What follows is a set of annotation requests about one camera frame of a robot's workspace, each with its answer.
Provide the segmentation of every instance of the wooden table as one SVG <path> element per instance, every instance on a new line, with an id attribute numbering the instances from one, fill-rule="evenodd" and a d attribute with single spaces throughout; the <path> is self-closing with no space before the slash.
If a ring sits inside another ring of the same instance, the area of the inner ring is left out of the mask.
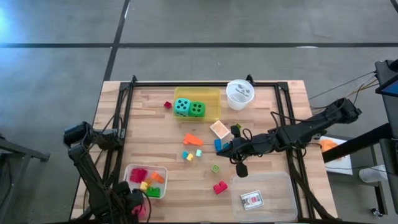
<path id="1" fill-rule="evenodd" d="M 296 80 L 288 83 L 295 117 L 298 119 L 310 117 L 312 114 L 304 82 Z M 102 129 L 112 117 L 119 85 L 120 82 L 104 82 L 94 128 Z M 236 175 L 235 167 L 229 163 L 228 158 L 216 156 L 214 147 L 216 136 L 209 129 L 211 123 L 178 122 L 173 117 L 172 110 L 163 107 L 165 101 L 174 102 L 174 88 L 134 88 L 120 177 L 123 178 L 128 164 L 164 166 L 168 169 L 169 180 L 165 197 L 162 200 L 151 200 L 152 222 L 235 222 L 231 194 L 223 192 L 215 195 L 213 191 L 213 186 L 220 180 L 229 183 L 231 177 Z M 249 128 L 253 135 L 275 127 L 270 115 L 270 111 L 277 111 L 273 88 L 255 87 L 255 99 L 241 111 L 229 109 L 225 90 L 224 88 L 220 90 L 221 121 L 227 127 L 239 123 L 242 127 Z M 182 140 L 185 133 L 196 135 L 203 140 L 204 145 L 184 146 Z M 194 152 L 197 148 L 203 152 L 201 159 L 194 158 L 193 162 L 182 159 L 183 150 Z M 90 151 L 93 160 L 99 154 L 98 148 L 94 147 Z M 100 174 L 103 173 L 105 157 L 103 153 L 97 165 Z M 312 192 L 327 211 L 337 217 L 321 150 L 317 145 L 311 144 L 307 147 L 304 161 Z M 250 174 L 278 171 L 289 173 L 284 152 L 250 157 L 245 163 Z M 211 171 L 213 164 L 220 166 L 217 174 Z M 80 181 L 71 218 L 76 218 L 82 213 L 84 192 L 85 185 Z M 305 200 L 301 191 L 300 197 L 306 214 Z"/>

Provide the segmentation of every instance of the red lego brick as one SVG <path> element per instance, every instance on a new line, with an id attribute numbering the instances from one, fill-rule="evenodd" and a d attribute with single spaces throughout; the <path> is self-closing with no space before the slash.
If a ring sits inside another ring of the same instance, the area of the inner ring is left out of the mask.
<path id="1" fill-rule="evenodd" d="M 224 181 L 220 181 L 218 184 L 213 186 L 214 192 L 218 195 L 219 193 L 223 192 L 224 190 L 226 190 L 228 188 L 228 186 L 226 185 L 226 183 L 224 183 Z"/>
<path id="2" fill-rule="evenodd" d="M 166 101 L 166 103 L 164 103 L 164 107 L 166 109 L 170 109 L 172 107 L 172 104 L 169 101 Z"/>
<path id="3" fill-rule="evenodd" d="M 135 183 L 141 183 L 142 181 L 145 180 L 147 174 L 148 171 L 144 169 L 135 168 L 130 173 L 130 181 Z"/>

